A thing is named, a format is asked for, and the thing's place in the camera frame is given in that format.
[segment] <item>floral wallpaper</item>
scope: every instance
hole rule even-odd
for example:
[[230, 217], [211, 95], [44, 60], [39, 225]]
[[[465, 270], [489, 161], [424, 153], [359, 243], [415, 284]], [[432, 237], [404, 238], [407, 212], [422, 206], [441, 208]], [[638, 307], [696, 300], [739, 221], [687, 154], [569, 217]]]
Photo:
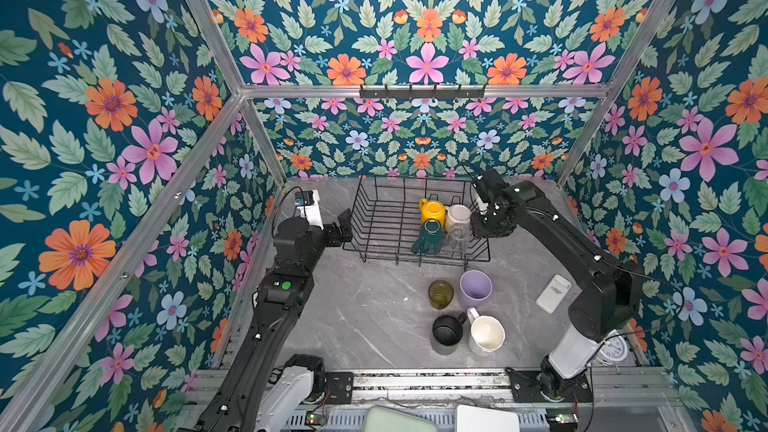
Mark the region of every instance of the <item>floral wallpaper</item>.
[[[210, 0], [254, 84], [606, 82], [650, 0]], [[643, 64], [655, 65], [649, 48]]]
[[569, 184], [590, 238], [649, 276], [648, 359], [706, 432], [768, 427], [766, 10], [677, 0]]
[[[4, 408], [229, 93], [182, 0], [0, 10]], [[244, 128], [238, 117], [36, 430], [173, 429], [271, 196]]]
[[581, 97], [271, 98], [256, 109], [288, 176], [553, 178], [594, 108]]

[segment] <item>dish rack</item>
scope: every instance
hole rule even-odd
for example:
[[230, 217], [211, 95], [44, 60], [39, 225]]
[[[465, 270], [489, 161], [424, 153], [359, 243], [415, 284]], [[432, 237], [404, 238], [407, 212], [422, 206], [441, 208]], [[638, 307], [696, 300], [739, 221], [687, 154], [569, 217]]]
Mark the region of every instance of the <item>dish rack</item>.
[[468, 269], [470, 262], [490, 262], [491, 248], [487, 238], [468, 240], [465, 252], [452, 252], [444, 247], [437, 255], [411, 252], [422, 225], [421, 198], [437, 200], [446, 207], [462, 204], [475, 211], [469, 180], [447, 178], [361, 177], [352, 204], [352, 241], [345, 250], [369, 259], [416, 262], [419, 264], [459, 265]]

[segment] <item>black mug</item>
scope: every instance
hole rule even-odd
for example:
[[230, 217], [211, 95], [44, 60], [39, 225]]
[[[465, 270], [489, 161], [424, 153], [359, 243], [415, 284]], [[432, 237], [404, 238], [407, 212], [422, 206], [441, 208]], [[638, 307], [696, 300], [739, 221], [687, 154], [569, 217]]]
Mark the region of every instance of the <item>black mug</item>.
[[467, 315], [461, 313], [457, 318], [452, 315], [441, 315], [432, 322], [432, 334], [429, 336], [432, 349], [440, 355], [450, 355], [458, 347], [464, 337], [464, 322]]

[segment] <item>purple cup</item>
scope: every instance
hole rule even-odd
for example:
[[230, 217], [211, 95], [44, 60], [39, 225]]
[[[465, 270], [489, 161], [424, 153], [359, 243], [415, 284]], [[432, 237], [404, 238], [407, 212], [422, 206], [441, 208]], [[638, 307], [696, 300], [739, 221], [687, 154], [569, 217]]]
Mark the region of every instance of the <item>purple cup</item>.
[[463, 309], [480, 307], [493, 291], [491, 278], [479, 270], [464, 272], [458, 283], [458, 302]]

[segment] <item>yellow mug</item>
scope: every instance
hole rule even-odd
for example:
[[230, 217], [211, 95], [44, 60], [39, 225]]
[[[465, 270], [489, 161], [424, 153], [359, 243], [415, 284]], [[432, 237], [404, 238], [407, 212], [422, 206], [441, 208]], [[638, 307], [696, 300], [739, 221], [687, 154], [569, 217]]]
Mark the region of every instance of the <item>yellow mug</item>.
[[423, 198], [418, 201], [418, 207], [422, 210], [422, 224], [434, 219], [440, 222], [440, 226], [446, 225], [446, 207], [440, 202]]

